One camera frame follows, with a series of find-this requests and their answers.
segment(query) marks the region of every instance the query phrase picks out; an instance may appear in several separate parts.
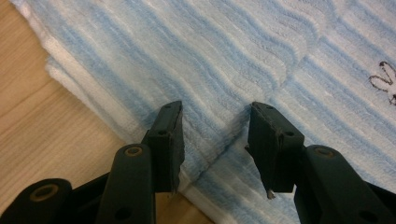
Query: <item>towel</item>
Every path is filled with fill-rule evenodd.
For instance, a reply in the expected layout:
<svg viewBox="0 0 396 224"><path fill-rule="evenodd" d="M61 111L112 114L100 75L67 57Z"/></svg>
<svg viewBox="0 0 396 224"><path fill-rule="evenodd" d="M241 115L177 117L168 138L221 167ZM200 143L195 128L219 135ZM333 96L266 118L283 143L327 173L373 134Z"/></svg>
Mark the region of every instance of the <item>towel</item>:
<svg viewBox="0 0 396 224"><path fill-rule="evenodd" d="M299 222L244 150L253 101L396 191L394 1L11 1L49 74L126 142L183 102L179 190L217 223Z"/></svg>

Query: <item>embroidered flower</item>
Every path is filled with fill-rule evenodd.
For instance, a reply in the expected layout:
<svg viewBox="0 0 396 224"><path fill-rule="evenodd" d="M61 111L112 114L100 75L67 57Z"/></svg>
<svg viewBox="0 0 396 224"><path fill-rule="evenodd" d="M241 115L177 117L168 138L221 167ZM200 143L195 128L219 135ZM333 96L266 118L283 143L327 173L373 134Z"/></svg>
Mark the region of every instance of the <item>embroidered flower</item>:
<svg viewBox="0 0 396 224"><path fill-rule="evenodd" d="M379 66L384 71L386 78L370 76L370 82L375 88L386 91L388 93L389 102L392 105L396 105L396 71L387 62L381 62Z"/></svg>

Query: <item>wooden floor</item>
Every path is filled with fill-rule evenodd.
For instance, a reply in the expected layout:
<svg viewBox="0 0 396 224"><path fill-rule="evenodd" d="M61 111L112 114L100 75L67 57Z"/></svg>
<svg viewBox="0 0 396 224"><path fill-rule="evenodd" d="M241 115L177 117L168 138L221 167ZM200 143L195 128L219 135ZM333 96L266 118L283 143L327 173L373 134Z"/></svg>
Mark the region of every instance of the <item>wooden floor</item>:
<svg viewBox="0 0 396 224"><path fill-rule="evenodd" d="M0 214L27 186L73 188L109 171L124 143L45 71L48 54L27 21L0 2ZM157 194L158 223L212 223L186 198Z"/></svg>

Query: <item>terry cloth fabric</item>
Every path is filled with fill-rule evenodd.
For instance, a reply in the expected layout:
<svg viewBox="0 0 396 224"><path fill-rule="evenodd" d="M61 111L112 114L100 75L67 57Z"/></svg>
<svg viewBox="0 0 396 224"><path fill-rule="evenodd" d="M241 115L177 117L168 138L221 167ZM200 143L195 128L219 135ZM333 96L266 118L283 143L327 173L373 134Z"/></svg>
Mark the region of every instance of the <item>terry cloth fabric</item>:
<svg viewBox="0 0 396 224"><path fill-rule="evenodd" d="M182 100L180 191L217 223L299 222L244 150L249 104L275 106L396 191L394 1L13 0L49 74L129 143Z"/></svg>

